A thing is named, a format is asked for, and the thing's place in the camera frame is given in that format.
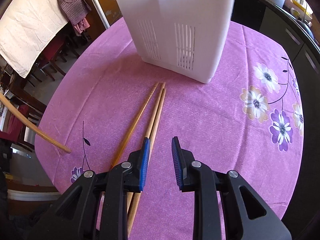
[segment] white sheet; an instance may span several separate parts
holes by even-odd
[[[57,0],[13,0],[0,20],[0,54],[25,78],[67,22]]]

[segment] purple flower print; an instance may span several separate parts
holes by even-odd
[[[296,78],[292,79],[292,85],[293,85],[294,88],[296,89],[297,95],[300,96],[300,91],[299,91],[298,82],[297,82],[297,79],[296,79]]]
[[[72,173],[72,178],[70,180],[72,183],[74,183],[83,173],[83,169],[82,169],[82,167],[80,167],[79,169],[77,169],[77,167],[75,167],[71,173]]]
[[[293,129],[290,126],[290,119],[284,111],[280,114],[277,109],[270,115],[273,121],[270,126],[272,133],[272,142],[279,144],[279,151],[288,150],[288,143],[292,143]]]

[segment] pink tablecloth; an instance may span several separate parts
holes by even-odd
[[[192,238],[193,194],[179,192],[176,185],[174,136],[213,170],[238,171],[281,218],[297,181],[303,144],[299,88],[281,57],[287,54],[279,44],[231,22],[215,76],[202,84],[144,63],[121,19],[76,61],[41,120],[40,128],[72,153],[37,136],[37,157],[64,192],[89,169],[86,161],[83,166],[84,121],[84,137],[91,143],[85,145],[88,164],[96,173],[107,171],[153,84],[165,81],[164,109],[130,239]],[[140,149],[154,100],[122,161]]]

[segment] chopstick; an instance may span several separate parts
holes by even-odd
[[[161,92],[162,93],[161,93],[160,104],[159,104],[159,107],[158,107],[158,111],[156,113],[154,125],[153,125],[152,132],[151,132],[151,135],[150,135],[149,161],[150,161],[153,145],[154,145],[154,142],[155,142],[157,129],[158,129],[158,126],[159,126],[160,115],[161,115],[161,111],[162,111],[162,107],[163,107],[163,103],[164,103],[164,97],[165,97],[166,89],[162,89]],[[132,205],[131,205],[131,208],[130,208],[130,211],[129,211],[129,215],[128,215],[128,237],[129,237],[129,235],[131,233],[131,230],[132,230],[132,226],[133,226],[134,218],[135,218],[136,213],[137,213],[140,197],[141,197],[141,193],[134,193],[133,194]]]
[[[153,108],[153,112],[152,112],[152,115],[151,115],[151,118],[150,118],[150,122],[149,122],[147,131],[146,131],[146,134],[145,134],[144,137],[150,138],[151,131],[152,131],[152,127],[153,127],[153,124],[154,124],[154,122],[155,122],[156,114],[157,114],[158,107],[159,107],[159,104],[160,104],[160,99],[161,99],[161,95],[162,95],[162,90],[164,89],[164,87],[165,87],[165,82],[164,82],[164,83],[162,84],[162,86],[161,86],[161,89],[160,89],[158,98],[157,98],[157,100],[156,100],[155,107]],[[132,196],[133,196],[133,192],[128,192],[128,193],[127,193],[127,212],[129,211],[129,208],[130,208]]]
[[[134,129],[136,128],[136,125],[137,125],[140,117],[142,116],[142,113],[143,113],[144,109],[146,108],[148,102],[150,101],[150,98],[152,97],[152,95],[153,95],[153,93],[155,92],[155,90],[156,90],[156,88],[157,88],[158,85],[159,85],[159,82],[157,82],[157,83],[153,86],[153,88],[152,88],[151,92],[149,93],[147,99],[145,100],[145,102],[144,102],[143,105],[141,106],[139,112],[137,113],[137,115],[135,116],[132,124],[130,125],[129,129],[127,130],[127,133],[125,134],[124,139],[123,139],[122,142],[120,143],[120,145],[119,145],[119,147],[118,147],[118,150],[117,150],[117,152],[116,152],[116,154],[115,154],[115,157],[114,157],[114,159],[113,159],[113,161],[112,161],[112,163],[111,163],[110,170],[111,170],[114,166],[116,166],[116,165],[118,164],[118,162],[119,162],[119,160],[120,160],[120,158],[121,158],[121,156],[122,156],[122,154],[123,154],[123,151],[124,151],[125,147],[127,146],[128,141],[129,141],[129,139],[130,139],[130,137],[131,137]]]

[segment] metal screw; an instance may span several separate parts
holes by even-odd
[[[229,176],[230,177],[233,177],[233,178],[236,178],[236,177],[238,177],[238,172],[236,172],[236,171],[229,171]]]
[[[131,167],[131,163],[129,163],[129,162],[121,163],[121,167],[124,168],[124,169],[128,169],[128,168]]]
[[[91,177],[93,176],[93,172],[92,172],[92,171],[86,171],[86,172],[84,173],[84,176],[85,176],[86,178],[91,178]]]
[[[198,161],[194,161],[191,163],[191,165],[195,168],[200,168],[201,167],[201,162],[198,162]]]

